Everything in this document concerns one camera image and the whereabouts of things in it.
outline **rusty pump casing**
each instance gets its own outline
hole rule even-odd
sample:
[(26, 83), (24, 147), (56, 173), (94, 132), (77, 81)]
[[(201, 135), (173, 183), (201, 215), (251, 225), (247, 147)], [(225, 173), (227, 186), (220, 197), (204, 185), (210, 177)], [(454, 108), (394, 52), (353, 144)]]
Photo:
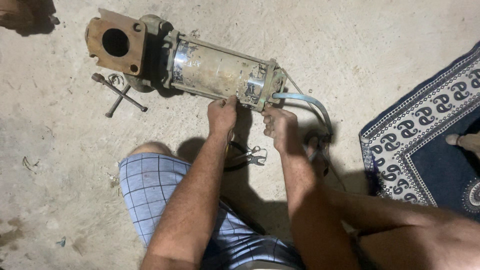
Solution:
[(139, 20), (99, 9), (85, 32), (97, 65), (123, 72), (139, 92), (180, 89), (208, 98), (236, 95), (251, 110), (279, 103), (287, 76), (275, 59), (264, 61), (222, 48), (173, 29), (156, 15)]

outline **nut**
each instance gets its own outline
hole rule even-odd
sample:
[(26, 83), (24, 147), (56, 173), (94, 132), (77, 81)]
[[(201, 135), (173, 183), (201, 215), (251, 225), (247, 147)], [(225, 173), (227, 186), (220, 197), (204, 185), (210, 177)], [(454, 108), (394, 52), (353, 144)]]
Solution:
[(98, 82), (98, 83), (101, 83), (103, 80), (105, 80), (105, 77), (101, 74), (98, 74), (98, 73), (93, 73), (92, 75), (92, 80)]

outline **plaid shorts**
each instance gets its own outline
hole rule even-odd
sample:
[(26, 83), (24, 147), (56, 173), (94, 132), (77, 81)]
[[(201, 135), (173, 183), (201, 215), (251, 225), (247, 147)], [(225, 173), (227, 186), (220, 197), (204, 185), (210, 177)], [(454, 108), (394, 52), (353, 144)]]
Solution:
[[(150, 243), (168, 199), (190, 166), (187, 162), (156, 153), (131, 155), (119, 164), (123, 198), (145, 247)], [(254, 260), (305, 268), (292, 246), (276, 237), (256, 233), (220, 201), (202, 269), (235, 269)]]

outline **paisley pattern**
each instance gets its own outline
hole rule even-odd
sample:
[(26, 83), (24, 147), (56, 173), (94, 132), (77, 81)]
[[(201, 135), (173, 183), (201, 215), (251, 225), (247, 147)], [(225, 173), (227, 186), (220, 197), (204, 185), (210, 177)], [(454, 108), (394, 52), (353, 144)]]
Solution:
[[(378, 196), (438, 206), (412, 155), (480, 106), (479, 62), (480, 43), (363, 128), (364, 166), (376, 177)], [(480, 213), (480, 180), (457, 199), (464, 211)]]

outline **rug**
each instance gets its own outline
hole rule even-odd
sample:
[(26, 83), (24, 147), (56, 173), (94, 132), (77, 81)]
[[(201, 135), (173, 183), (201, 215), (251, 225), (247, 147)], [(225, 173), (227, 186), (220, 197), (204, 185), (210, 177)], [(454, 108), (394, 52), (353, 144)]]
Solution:
[(479, 62), (480, 42), (361, 130), (363, 162), (377, 196), (480, 221), (480, 162), (445, 141), (480, 130)]

